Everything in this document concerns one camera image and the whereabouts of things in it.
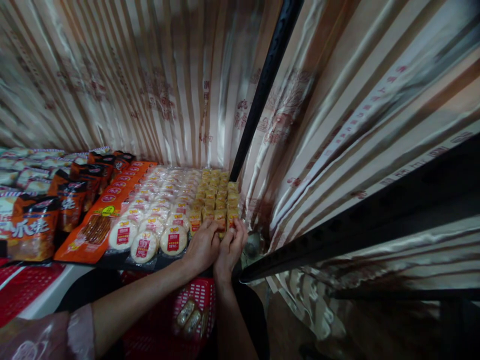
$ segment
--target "floor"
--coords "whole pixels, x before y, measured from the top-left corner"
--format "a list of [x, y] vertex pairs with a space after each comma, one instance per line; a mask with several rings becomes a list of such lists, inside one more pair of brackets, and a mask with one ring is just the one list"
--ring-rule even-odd
[[315, 335], [295, 317], [282, 296], [271, 293], [266, 281], [253, 285], [266, 313], [271, 360], [300, 360], [299, 347], [314, 343]]

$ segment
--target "curtain fold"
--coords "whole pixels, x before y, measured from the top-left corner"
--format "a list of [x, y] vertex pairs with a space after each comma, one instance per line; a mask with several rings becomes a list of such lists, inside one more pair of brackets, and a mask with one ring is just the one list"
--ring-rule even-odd
[[[4, 0], [0, 143], [110, 145], [142, 160], [231, 170], [281, 7]], [[478, 19], [474, 0], [305, 0], [239, 177], [242, 217], [264, 235], [265, 252], [480, 132]], [[404, 328], [388, 330], [390, 352], [375, 352], [351, 331], [362, 309], [325, 289], [478, 286], [477, 224], [268, 281], [323, 344], [341, 339], [384, 359]], [[398, 358], [420, 348], [408, 341]]]

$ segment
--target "red basket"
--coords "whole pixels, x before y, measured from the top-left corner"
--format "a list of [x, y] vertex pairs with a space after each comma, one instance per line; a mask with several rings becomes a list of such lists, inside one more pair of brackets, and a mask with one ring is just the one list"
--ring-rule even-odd
[[0, 268], [0, 328], [43, 293], [59, 277], [64, 267], [53, 263], [49, 266]]
[[[125, 271], [121, 277], [128, 284], [143, 276], [145, 275]], [[195, 300], [202, 312], [206, 308], [210, 309], [204, 338], [200, 338], [200, 325], [191, 340], [174, 335], [174, 321], [189, 298]], [[212, 333], [214, 323], [214, 281], [210, 278], [196, 278], [180, 291], [165, 298], [123, 336], [125, 358], [195, 359]]]

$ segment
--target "yellow sticker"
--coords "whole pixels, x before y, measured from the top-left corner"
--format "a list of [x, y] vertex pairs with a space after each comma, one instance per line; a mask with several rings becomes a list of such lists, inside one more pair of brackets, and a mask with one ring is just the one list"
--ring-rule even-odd
[[102, 216], [110, 216], [114, 213], [115, 211], [115, 206], [107, 206], [101, 211]]

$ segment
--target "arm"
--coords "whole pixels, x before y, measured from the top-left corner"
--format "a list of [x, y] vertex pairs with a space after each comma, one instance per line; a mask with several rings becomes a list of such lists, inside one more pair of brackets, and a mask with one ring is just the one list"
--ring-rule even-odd
[[156, 303], [213, 264], [219, 251], [217, 227], [216, 222], [205, 221], [182, 259], [92, 304], [97, 359]]
[[234, 222], [236, 234], [234, 235], [235, 231], [232, 228], [227, 231], [213, 267], [217, 303], [218, 358], [258, 359], [232, 287], [232, 271], [249, 236], [243, 222], [239, 220]]

